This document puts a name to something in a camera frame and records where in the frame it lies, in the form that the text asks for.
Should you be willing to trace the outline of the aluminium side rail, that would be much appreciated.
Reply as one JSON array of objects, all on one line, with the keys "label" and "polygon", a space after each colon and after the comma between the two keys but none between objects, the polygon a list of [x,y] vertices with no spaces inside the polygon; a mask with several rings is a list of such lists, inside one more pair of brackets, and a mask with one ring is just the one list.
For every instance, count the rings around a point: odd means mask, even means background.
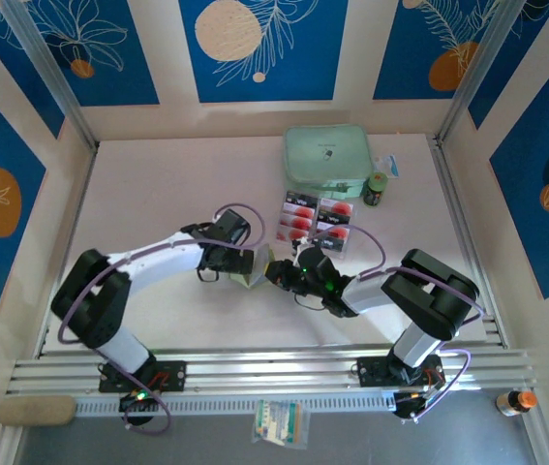
[{"label": "aluminium side rail", "polygon": [[472,279],[480,289],[480,302],[486,310],[483,322],[490,327],[488,338],[492,344],[498,345],[503,349],[509,349],[510,344],[507,335],[504,333],[503,320],[499,313],[488,276],[482,267],[481,260],[474,246],[473,236],[448,162],[436,136],[428,135],[427,142],[439,181],[442,185],[442,191],[453,221],[454,230],[462,249],[464,261],[470,269]]},{"label": "aluminium side rail", "polygon": [[81,161],[74,158],[74,174],[70,183],[70,190],[66,194],[65,201],[53,209],[53,212],[60,213],[60,216],[52,224],[48,223],[49,226],[56,227],[56,232],[53,236],[52,250],[45,268],[44,286],[39,300],[39,309],[43,313],[37,320],[39,325],[35,333],[35,344],[30,351],[32,358],[40,357],[46,343],[49,319],[52,316],[50,305],[55,293],[61,286],[63,275],[68,267],[79,217],[86,199],[98,152],[99,144],[96,142],[93,150],[83,155]]}]

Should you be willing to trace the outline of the dark jar green lid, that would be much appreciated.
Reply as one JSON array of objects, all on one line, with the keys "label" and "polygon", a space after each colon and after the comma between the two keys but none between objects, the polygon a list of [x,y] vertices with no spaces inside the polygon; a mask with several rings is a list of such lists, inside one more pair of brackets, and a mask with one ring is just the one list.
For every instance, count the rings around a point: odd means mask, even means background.
[{"label": "dark jar green lid", "polygon": [[381,198],[383,197],[387,182],[388,177],[385,173],[380,171],[373,172],[367,178],[363,187],[363,203],[369,207],[377,207],[381,202]]}]

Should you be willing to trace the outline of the beige foam block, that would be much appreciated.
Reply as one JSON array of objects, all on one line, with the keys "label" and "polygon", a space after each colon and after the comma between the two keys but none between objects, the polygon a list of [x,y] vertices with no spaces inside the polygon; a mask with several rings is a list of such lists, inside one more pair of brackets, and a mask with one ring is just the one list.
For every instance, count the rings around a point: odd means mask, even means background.
[{"label": "beige foam block", "polygon": [[4,426],[62,426],[76,414],[76,401],[69,395],[7,397],[0,403]]}]

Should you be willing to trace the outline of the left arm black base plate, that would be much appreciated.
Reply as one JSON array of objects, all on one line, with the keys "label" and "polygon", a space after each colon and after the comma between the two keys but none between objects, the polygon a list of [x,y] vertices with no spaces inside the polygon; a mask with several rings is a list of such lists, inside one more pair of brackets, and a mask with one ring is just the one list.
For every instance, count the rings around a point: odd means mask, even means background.
[{"label": "left arm black base plate", "polygon": [[[179,361],[147,361],[133,377],[151,390],[159,392],[181,392],[186,381],[187,363]],[[109,363],[99,364],[99,392],[128,393],[138,385],[121,374]]]}]

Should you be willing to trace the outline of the white card red circle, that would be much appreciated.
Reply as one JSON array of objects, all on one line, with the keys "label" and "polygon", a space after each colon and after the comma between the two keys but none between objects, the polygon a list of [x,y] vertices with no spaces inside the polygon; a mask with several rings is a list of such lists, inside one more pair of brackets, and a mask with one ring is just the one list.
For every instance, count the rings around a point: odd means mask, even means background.
[{"label": "white card red circle", "polygon": [[324,233],[322,237],[332,237],[346,241],[349,237],[349,229],[345,225],[330,225],[323,222],[318,222],[316,233]]},{"label": "white card red circle", "polygon": [[282,211],[286,214],[307,218],[307,219],[313,219],[315,215],[314,208],[311,208],[305,205],[289,203],[289,202],[285,202],[283,204]]},{"label": "white card red circle", "polygon": [[353,204],[346,201],[323,198],[320,207],[340,215],[352,216]]},{"label": "white card red circle", "polygon": [[312,227],[312,220],[301,216],[283,213],[280,215],[279,224],[289,228],[308,231]]},{"label": "white card red circle", "polygon": [[293,242],[308,236],[307,231],[281,225],[278,226],[276,231],[276,239],[282,242]]}]

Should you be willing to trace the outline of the clear bag of packets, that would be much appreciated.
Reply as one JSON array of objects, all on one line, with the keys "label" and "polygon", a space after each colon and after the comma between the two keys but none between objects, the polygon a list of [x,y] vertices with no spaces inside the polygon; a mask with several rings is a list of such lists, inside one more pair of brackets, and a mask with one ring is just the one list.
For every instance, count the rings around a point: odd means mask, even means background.
[{"label": "clear bag of packets", "polygon": [[308,447],[310,419],[311,412],[299,402],[259,400],[251,441],[305,450]]}]

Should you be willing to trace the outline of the brown bottle orange cap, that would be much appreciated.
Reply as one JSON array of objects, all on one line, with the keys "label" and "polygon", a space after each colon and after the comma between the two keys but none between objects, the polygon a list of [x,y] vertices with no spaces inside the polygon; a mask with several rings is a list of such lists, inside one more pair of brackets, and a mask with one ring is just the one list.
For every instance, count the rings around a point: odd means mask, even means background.
[{"label": "brown bottle orange cap", "polygon": [[496,398],[497,409],[506,417],[527,413],[537,405],[537,397],[531,391],[512,390]]}]

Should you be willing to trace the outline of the green card holder wallet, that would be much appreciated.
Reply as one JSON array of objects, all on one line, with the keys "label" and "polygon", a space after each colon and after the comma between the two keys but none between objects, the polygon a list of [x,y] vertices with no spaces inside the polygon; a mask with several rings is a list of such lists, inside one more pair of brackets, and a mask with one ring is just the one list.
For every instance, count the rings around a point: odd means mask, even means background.
[{"label": "green card holder wallet", "polygon": [[[254,253],[253,253],[253,264],[252,264],[252,269],[250,272],[248,273],[244,273],[244,274],[238,274],[238,273],[230,273],[229,274],[229,279],[237,284],[239,284],[240,286],[243,286],[244,288],[246,289],[249,289],[248,286],[247,286],[247,277],[254,271],[261,271],[263,270],[265,272],[266,270],[266,267],[267,265],[254,265]],[[270,261],[273,262],[275,260],[275,257],[274,257],[274,253],[272,251],[272,249],[270,248]]]}]

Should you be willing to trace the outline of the small blue white packet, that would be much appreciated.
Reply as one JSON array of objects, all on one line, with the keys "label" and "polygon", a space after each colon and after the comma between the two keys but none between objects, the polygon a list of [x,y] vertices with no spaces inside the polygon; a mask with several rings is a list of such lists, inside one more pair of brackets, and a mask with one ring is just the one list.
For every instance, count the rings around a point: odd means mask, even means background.
[{"label": "small blue white packet", "polygon": [[388,179],[398,179],[400,177],[394,154],[376,157],[373,164],[375,171],[383,173]]}]

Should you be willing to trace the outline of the mint green zip pouch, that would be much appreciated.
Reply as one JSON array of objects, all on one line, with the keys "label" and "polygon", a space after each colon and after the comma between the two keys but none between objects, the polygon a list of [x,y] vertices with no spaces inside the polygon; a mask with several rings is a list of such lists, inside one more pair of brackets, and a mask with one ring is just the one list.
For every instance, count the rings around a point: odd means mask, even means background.
[{"label": "mint green zip pouch", "polygon": [[367,134],[353,124],[286,129],[284,167],[289,190],[335,200],[358,198],[374,170]]}]

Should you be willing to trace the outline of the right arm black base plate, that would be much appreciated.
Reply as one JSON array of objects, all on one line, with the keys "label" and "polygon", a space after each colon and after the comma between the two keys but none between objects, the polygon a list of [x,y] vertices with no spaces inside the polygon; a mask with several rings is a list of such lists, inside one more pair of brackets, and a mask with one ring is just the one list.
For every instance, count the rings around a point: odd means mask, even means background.
[{"label": "right arm black base plate", "polygon": [[442,360],[437,355],[428,355],[417,367],[409,367],[393,355],[360,357],[355,365],[363,388],[441,388],[445,384]]}]

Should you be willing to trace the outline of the aluminium frame post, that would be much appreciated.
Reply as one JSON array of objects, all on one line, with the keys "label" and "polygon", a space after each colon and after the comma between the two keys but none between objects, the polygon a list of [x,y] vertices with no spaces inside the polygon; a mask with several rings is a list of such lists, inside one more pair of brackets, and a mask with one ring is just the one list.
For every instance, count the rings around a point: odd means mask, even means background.
[{"label": "aluminium frame post", "polygon": [[454,93],[452,103],[436,133],[444,144],[455,133],[459,120],[469,117],[475,130],[484,125],[506,85],[526,56],[539,27],[530,19],[528,0],[496,0],[496,14],[477,45],[472,63]]},{"label": "aluminium frame post", "polygon": [[84,117],[71,86],[26,7],[19,0],[0,0],[0,11],[53,100],[72,124],[76,135],[92,154],[96,154],[99,142]]}]

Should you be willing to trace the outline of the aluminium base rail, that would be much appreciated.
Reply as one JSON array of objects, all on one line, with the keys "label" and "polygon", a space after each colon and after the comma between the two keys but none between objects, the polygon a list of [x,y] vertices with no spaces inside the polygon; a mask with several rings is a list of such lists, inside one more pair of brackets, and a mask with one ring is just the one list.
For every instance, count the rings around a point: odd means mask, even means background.
[{"label": "aluminium base rail", "polygon": [[[459,389],[533,388],[537,375],[524,350],[499,346],[470,348],[472,361],[459,379]],[[187,363],[184,393],[292,393],[358,391],[351,373],[360,357],[384,356],[379,346],[340,346],[297,350],[163,351],[160,361]],[[8,394],[95,394],[97,356],[85,353],[47,354],[15,363]]]}]

